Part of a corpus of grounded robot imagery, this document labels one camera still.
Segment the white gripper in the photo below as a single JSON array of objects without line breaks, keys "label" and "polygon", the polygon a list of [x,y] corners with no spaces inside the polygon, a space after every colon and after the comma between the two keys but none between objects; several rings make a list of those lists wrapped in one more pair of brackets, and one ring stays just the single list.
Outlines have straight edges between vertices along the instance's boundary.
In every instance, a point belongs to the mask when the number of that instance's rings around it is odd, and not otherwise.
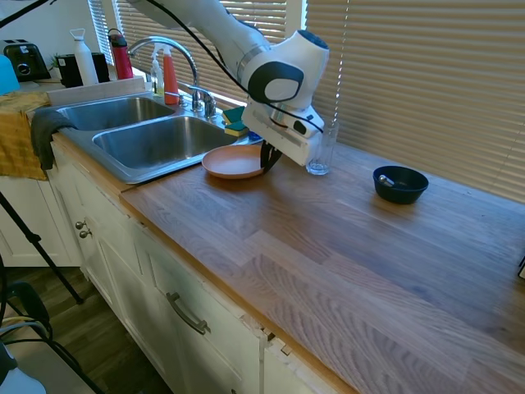
[{"label": "white gripper", "polygon": [[324,122],[313,108],[299,112],[284,109],[289,107],[248,104],[243,111],[242,122],[264,139],[260,151],[264,173],[274,167],[282,154],[304,167],[316,157],[321,146]]}]

